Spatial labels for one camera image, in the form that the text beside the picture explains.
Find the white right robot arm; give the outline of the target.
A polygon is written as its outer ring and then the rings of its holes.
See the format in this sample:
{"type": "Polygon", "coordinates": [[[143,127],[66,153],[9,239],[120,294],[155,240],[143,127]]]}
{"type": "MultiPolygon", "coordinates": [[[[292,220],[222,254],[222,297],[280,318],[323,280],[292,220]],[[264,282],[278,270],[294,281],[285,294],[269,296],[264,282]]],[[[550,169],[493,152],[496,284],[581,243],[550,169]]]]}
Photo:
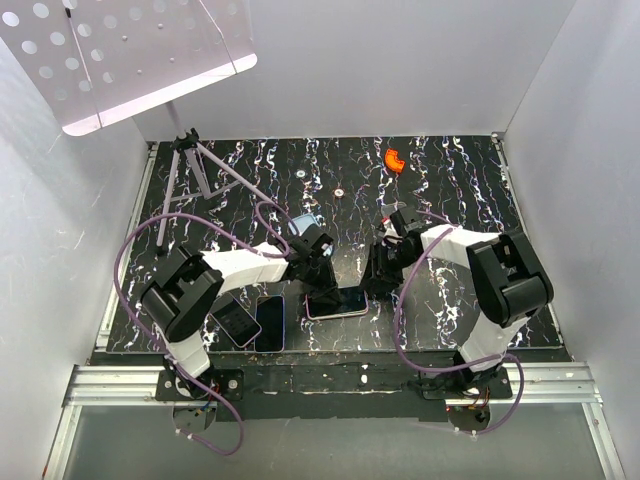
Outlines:
{"type": "Polygon", "coordinates": [[[552,283],[528,237],[521,231],[483,233],[445,220],[429,226],[426,213],[405,206],[382,220],[370,245],[360,287],[371,297],[400,291],[393,318],[396,352],[410,368],[432,378],[452,379],[464,397],[475,397],[507,359],[510,341],[554,298],[552,283]],[[480,313],[449,367],[424,367],[407,357],[399,336],[402,305],[417,270],[432,257],[471,273],[480,313]]]}

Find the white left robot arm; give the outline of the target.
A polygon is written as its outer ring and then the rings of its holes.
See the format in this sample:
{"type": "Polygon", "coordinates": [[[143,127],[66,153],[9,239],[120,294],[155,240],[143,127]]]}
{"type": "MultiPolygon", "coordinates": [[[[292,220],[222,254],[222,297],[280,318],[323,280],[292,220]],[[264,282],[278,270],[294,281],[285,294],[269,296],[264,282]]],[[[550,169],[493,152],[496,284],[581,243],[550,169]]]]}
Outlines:
{"type": "Polygon", "coordinates": [[[219,252],[180,247],[145,286],[142,308],[181,369],[178,387],[188,398],[200,400],[212,390],[211,363],[200,329],[222,295],[253,284],[299,281],[307,297],[322,306],[342,303],[327,254],[332,238],[311,225],[284,240],[285,245],[273,240],[250,249],[219,252]]]}

